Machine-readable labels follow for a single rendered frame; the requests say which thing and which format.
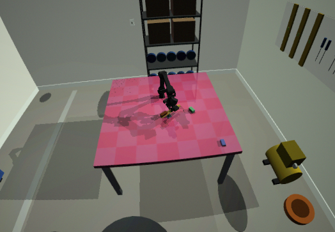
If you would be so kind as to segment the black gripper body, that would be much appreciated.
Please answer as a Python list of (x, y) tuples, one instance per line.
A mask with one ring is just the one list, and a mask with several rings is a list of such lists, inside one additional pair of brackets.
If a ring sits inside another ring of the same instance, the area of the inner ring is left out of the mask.
[(170, 103), (170, 101), (168, 99), (163, 100), (163, 103), (166, 104), (166, 105), (171, 106), (171, 108), (172, 108), (172, 110), (174, 112), (177, 111), (177, 110), (179, 110), (179, 107), (177, 105), (172, 106), (171, 103)]

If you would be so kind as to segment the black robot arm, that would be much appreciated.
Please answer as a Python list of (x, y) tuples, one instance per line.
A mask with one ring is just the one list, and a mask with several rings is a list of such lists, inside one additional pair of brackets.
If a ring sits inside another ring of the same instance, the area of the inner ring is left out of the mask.
[[(172, 106), (176, 105), (178, 102), (178, 99), (175, 98), (176, 92), (175, 92), (175, 89), (173, 89), (173, 87), (170, 85), (169, 79), (167, 77), (168, 76), (167, 72), (165, 70), (160, 71), (158, 72), (158, 76), (160, 78), (160, 87), (157, 90), (159, 94), (159, 98), (165, 98), (164, 93), (166, 92), (167, 99), (170, 101), (171, 105)], [(166, 85), (166, 89), (164, 87), (164, 83)]]

